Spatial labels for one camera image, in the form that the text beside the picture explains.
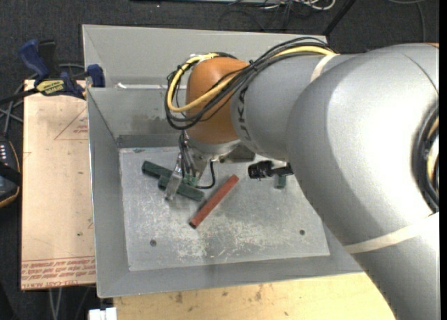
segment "yellow cable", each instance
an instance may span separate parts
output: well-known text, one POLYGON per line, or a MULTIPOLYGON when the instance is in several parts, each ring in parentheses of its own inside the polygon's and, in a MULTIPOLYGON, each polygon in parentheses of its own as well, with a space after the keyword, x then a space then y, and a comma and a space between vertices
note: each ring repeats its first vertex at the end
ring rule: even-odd
MULTIPOLYGON (((321 47, 316 47, 313 45, 309 45, 309 46, 300 46, 300 47, 294 47, 294 48, 290 48, 287 50, 283 50, 282 52, 275 54, 274 56, 270 57, 271 58, 275 58, 275 57, 279 57, 281 55, 285 55, 285 54, 290 54, 290 53, 298 53, 298 52, 302 52, 302 53, 306 53, 306 52, 310 52, 310 53, 317 53, 317 54, 322 54, 322 55, 335 55, 336 53, 330 50, 326 50, 325 48, 321 48, 321 47)), ((171 82, 170 88, 168 90, 168 95, 167 95, 167 104, 168 104, 168 108, 170 110, 172 110, 173 112, 183 112, 183 111, 187 111, 190 110, 192 108, 194 108, 195 106, 197 106, 198 104, 200 104, 202 101, 204 101, 205 99, 211 98, 214 95, 216 95, 217 93, 219 93, 232 79, 233 77, 228 77, 226 80, 224 80, 223 82, 221 82, 219 85, 217 85, 215 88, 211 89, 209 92, 203 94, 202 96, 199 96, 197 99, 193 100, 192 102, 190 102, 189 104, 182 106, 182 107, 175 107, 172 104, 172 99, 173 99, 173 94, 174 94, 174 90, 175 90, 175 86, 177 85, 180 77, 182 76, 183 72, 184 72, 184 67, 186 68, 187 64, 190 63, 194 63, 196 61, 199 61, 201 59, 209 59, 209 58, 213 58, 218 56, 218 54, 216 53, 209 53, 209 54, 205 54, 203 56, 197 56, 197 57, 193 57, 190 58, 182 67, 180 70, 178 70, 176 72, 176 74, 174 75, 173 81, 171 82)))

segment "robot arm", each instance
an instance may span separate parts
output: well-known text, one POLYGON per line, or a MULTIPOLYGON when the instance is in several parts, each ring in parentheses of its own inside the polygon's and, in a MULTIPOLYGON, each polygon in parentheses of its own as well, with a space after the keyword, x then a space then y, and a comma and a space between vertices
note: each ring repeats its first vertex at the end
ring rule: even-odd
POLYGON ((299 40, 263 57, 198 59, 193 107, 178 110, 167 95, 168 116, 186 113, 170 122, 187 130, 192 163, 239 143, 285 162, 397 318, 440 318, 439 50, 338 55, 299 40))

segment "wooden table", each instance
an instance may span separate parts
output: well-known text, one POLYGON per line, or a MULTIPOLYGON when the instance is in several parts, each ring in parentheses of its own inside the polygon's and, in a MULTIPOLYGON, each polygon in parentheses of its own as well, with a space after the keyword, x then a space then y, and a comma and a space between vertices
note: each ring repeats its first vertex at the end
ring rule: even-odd
POLYGON ((391 320, 365 273, 114 299, 119 320, 391 320))

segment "cardboard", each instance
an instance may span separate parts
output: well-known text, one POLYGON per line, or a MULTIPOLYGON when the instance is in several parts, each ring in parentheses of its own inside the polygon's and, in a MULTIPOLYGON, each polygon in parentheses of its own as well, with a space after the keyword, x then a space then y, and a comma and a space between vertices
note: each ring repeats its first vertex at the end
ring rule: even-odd
POLYGON ((25 98, 23 150, 21 289, 93 284, 87 103, 25 98))

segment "cable bundle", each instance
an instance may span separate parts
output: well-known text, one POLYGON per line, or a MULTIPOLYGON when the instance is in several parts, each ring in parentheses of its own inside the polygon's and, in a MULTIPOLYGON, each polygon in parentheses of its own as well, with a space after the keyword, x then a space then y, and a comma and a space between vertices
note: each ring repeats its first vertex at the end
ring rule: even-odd
POLYGON ((250 61, 250 65, 224 75, 220 78, 205 94, 193 100, 185 106, 173 105, 174 98, 177 96, 177 92, 181 83, 182 76, 191 67, 199 63, 200 61, 217 58, 217 57, 232 57, 226 53, 208 53, 204 55, 194 56, 188 59, 183 65, 178 66, 176 71, 173 71, 168 76, 168 92, 165 97, 165 111, 169 125, 177 130, 187 130, 197 124, 198 122, 204 122, 209 120, 213 115, 218 112, 230 98, 222 103, 211 115, 205 119, 204 115, 211 111, 220 101, 227 96, 233 95, 244 86, 247 86, 253 79, 253 77, 261 72, 268 66, 276 63, 277 61, 285 58, 293 57, 303 54, 322 54, 322 55, 334 55, 336 54, 331 50, 326 43, 321 42, 317 38, 301 37, 291 41, 287 41, 270 48, 267 52, 261 55, 256 61, 250 61), (188 111, 198 104, 206 101, 205 106, 196 114, 186 116, 183 112, 188 111))

